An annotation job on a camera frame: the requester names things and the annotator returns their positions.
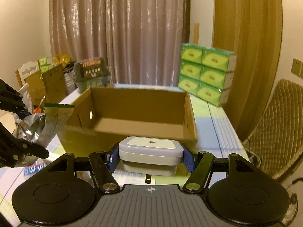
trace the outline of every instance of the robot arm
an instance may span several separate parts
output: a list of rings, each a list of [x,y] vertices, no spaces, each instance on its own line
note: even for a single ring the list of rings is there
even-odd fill
[[[22,95],[7,85],[0,79],[0,110],[18,114],[20,119],[31,115],[27,107],[22,102]],[[20,158],[24,155],[36,156],[46,159],[49,156],[48,151],[24,139],[15,138],[0,123],[0,165],[15,167]]]

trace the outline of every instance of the silver foil bag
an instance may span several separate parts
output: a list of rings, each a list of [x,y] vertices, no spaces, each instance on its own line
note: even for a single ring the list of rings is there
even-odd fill
[[[13,136],[46,148],[73,111],[74,105],[46,103],[44,113],[25,117],[14,130]],[[16,167],[31,166],[36,160],[36,156],[24,155]]]

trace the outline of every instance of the white plastic container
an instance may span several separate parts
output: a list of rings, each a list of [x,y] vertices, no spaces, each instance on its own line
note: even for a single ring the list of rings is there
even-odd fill
[[[128,172],[171,176],[182,162],[183,147],[174,140],[130,136],[120,142],[119,156]]]

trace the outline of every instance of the stack of tissue boxes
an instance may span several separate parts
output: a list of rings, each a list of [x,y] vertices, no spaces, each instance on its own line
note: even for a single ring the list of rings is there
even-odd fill
[[[234,52],[183,44],[179,88],[215,105],[227,102],[234,77]]]

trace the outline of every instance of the chair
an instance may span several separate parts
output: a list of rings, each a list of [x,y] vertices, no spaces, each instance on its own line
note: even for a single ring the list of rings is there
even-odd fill
[[[19,87],[21,88],[25,84],[25,79],[33,73],[39,71],[38,61],[28,61],[24,63],[15,74],[18,80]]]
[[[303,87],[281,79],[243,146],[261,158],[261,170],[275,180],[299,163],[303,153]]]

